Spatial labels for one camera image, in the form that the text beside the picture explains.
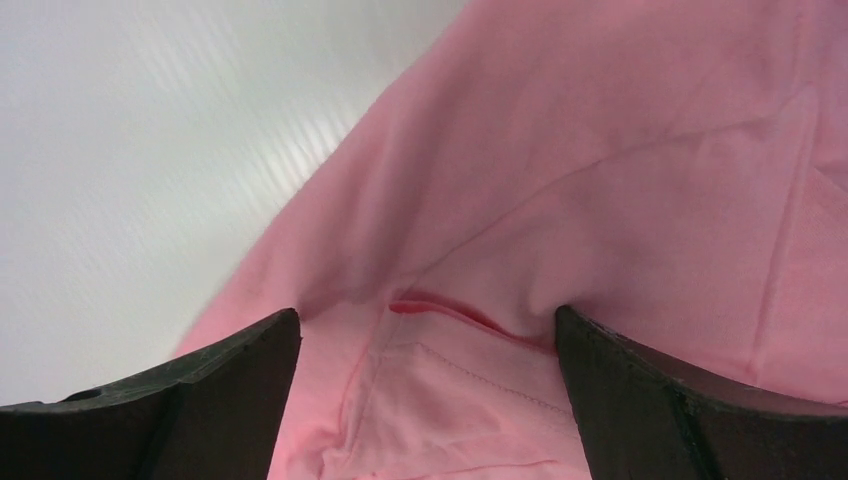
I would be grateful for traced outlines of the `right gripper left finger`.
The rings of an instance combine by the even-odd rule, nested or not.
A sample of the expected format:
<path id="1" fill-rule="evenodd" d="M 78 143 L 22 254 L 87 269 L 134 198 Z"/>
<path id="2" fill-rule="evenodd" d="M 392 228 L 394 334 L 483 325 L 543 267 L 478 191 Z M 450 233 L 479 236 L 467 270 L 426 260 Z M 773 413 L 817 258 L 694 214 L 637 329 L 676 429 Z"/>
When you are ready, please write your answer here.
<path id="1" fill-rule="evenodd" d="M 5 479 L 264 479 L 301 345 L 292 309 L 55 403 L 1 410 Z"/>

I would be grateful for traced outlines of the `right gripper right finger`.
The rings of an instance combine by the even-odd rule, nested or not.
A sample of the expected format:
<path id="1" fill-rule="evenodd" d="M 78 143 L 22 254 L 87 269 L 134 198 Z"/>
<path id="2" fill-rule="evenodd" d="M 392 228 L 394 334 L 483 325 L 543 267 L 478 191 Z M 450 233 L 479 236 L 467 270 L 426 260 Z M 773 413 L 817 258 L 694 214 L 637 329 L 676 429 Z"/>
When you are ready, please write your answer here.
<path id="1" fill-rule="evenodd" d="M 843 479 L 847 411 L 716 375 L 568 306 L 555 342 L 595 479 Z"/>

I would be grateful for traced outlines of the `pink t shirt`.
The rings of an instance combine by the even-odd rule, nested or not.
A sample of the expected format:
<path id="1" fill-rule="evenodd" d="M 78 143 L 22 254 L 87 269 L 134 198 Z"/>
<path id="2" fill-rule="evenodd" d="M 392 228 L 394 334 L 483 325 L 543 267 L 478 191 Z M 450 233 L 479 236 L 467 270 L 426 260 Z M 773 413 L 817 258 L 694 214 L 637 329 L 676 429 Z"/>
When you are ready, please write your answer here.
<path id="1" fill-rule="evenodd" d="M 298 311 L 273 479 L 585 479 L 566 304 L 846 402 L 845 2 L 471 2 L 181 351 Z"/>

